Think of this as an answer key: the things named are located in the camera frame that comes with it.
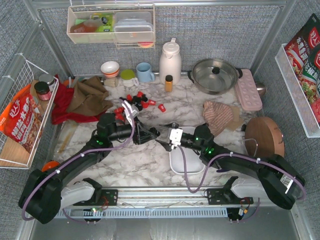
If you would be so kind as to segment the white storage tray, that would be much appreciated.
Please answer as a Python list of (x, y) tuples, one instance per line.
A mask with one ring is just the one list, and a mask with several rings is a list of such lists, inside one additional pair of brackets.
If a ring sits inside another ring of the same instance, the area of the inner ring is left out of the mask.
[[(192, 149), (182, 147), (182, 150), (185, 154), (186, 173), (188, 175), (195, 175), (203, 172), (206, 166), (199, 159), (199, 156)], [(183, 155), (178, 147), (169, 152), (169, 161), (170, 168), (173, 172), (178, 175), (184, 174)]]

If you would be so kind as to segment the striped pink cloth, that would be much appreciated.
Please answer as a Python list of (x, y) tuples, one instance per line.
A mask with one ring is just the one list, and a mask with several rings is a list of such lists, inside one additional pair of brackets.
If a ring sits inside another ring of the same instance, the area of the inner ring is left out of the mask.
[(235, 131), (244, 122), (238, 107), (220, 102), (205, 101), (202, 115), (214, 137), (225, 129)]

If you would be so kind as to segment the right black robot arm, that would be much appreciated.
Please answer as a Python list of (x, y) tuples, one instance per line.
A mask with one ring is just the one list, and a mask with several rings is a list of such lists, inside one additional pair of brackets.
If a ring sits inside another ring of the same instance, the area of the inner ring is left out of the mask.
[(290, 210), (296, 201), (306, 199), (306, 181), (281, 155), (250, 157), (233, 152), (215, 143), (206, 123), (197, 126), (193, 134), (185, 133), (175, 123), (167, 127), (170, 129), (169, 142), (158, 141), (166, 151), (191, 149), (199, 152), (199, 159), (207, 168), (235, 171), (255, 178), (262, 184), (269, 200), (282, 209)]

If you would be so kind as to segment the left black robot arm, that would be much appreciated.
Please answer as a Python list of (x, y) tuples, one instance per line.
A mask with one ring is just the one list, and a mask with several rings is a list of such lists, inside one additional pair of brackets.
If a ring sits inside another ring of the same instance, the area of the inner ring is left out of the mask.
[(133, 142), (142, 145), (155, 140), (160, 132), (147, 127), (134, 118), (134, 126), (117, 125), (113, 113), (104, 113), (90, 140), (74, 156), (59, 165), (41, 171), (32, 171), (27, 179), (18, 206), (42, 224), (49, 223), (57, 213), (71, 205), (105, 205), (102, 185), (91, 178), (70, 185), (76, 176), (87, 168), (101, 162), (115, 149), (114, 141)]

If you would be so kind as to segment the lone red capsule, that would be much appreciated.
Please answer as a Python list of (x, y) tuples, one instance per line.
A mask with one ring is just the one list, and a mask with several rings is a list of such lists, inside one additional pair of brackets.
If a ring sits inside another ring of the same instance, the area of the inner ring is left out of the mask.
[(163, 113), (166, 111), (166, 108), (165, 108), (165, 106), (163, 104), (159, 104), (158, 105), (158, 109)]

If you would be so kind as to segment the green lid cup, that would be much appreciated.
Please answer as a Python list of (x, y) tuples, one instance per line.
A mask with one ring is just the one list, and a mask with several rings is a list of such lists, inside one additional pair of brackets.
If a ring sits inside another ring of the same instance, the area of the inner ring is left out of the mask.
[(138, 86), (139, 81), (132, 69), (125, 69), (120, 73), (120, 78), (125, 87)]

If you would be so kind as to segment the white thermos jug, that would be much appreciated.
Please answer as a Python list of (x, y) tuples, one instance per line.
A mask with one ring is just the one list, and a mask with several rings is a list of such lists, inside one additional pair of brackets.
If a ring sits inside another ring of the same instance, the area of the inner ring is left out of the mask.
[(182, 58), (180, 54), (180, 46), (176, 42), (176, 38), (166, 42), (162, 47), (162, 53), (159, 60), (159, 79), (161, 83), (165, 83), (166, 76), (172, 76), (172, 85), (177, 85), (181, 78)]

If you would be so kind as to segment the pink egg tray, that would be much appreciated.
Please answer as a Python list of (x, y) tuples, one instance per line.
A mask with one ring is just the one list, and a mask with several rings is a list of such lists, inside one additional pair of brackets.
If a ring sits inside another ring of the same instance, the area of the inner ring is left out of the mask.
[(256, 112), (263, 108), (252, 73), (249, 69), (236, 69), (239, 73), (234, 86), (237, 99), (244, 111)]

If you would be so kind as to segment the red cloth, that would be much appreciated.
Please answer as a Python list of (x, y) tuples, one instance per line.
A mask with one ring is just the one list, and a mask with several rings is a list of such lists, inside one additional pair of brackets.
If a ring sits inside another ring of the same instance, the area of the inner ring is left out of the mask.
[(54, 125), (61, 124), (66, 120), (73, 120), (77, 123), (90, 123), (96, 122), (100, 119), (100, 116), (105, 113), (100, 113), (96, 116), (84, 116), (77, 113), (68, 113), (67, 108), (71, 103), (74, 94), (74, 87), (66, 87), (60, 83), (58, 85), (57, 93), (54, 98), (54, 108), (51, 113), (51, 120)]

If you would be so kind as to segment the round wooden board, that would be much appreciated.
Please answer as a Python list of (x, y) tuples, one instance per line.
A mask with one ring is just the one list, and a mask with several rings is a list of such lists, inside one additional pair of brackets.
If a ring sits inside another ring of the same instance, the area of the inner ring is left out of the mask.
[(285, 156), (283, 134), (276, 122), (269, 117), (252, 118), (246, 125), (244, 139), (249, 156)]

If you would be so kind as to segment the orange ball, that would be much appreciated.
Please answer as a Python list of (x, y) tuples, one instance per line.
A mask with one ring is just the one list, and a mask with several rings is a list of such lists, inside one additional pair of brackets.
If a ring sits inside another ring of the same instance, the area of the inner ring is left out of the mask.
[(47, 172), (47, 171), (55, 170), (59, 165), (60, 163), (58, 161), (51, 160), (42, 167), (41, 171)]

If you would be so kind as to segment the red jar black lid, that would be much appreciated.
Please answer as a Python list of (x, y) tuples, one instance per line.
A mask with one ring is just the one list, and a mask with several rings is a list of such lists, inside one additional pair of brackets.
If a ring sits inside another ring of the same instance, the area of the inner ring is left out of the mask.
[(51, 99), (52, 92), (46, 82), (38, 81), (34, 85), (34, 90), (41, 101), (49, 101)]

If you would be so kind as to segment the green label bottle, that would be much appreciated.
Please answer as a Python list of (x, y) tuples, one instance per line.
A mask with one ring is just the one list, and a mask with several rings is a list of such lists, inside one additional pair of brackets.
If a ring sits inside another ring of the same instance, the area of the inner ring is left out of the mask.
[(90, 15), (90, 19), (92, 20), (101, 20), (101, 24), (95, 30), (97, 33), (110, 33), (113, 32), (113, 26), (115, 22), (115, 17), (111, 13), (93, 13)]

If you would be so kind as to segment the red snack bag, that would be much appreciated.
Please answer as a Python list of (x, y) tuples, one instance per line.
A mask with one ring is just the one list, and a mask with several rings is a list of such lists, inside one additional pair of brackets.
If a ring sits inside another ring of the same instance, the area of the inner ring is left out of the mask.
[(33, 107), (31, 85), (22, 88), (0, 115), (0, 131), (30, 153), (41, 132), (42, 116)]

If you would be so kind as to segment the metal base rail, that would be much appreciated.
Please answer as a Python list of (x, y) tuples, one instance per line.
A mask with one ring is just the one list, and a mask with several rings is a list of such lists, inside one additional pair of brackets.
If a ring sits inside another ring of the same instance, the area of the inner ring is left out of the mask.
[(257, 186), (235, 193), (227, 186), (202, 188), (192, 194), (183, 187), (103, 188), (79, 182), (63, 190), (37, 192), (26, 212), (42, 224), (54, 218), (80, 222), (100, 219), (227, 218), (247, 220), (261, 207), (279, 206)]

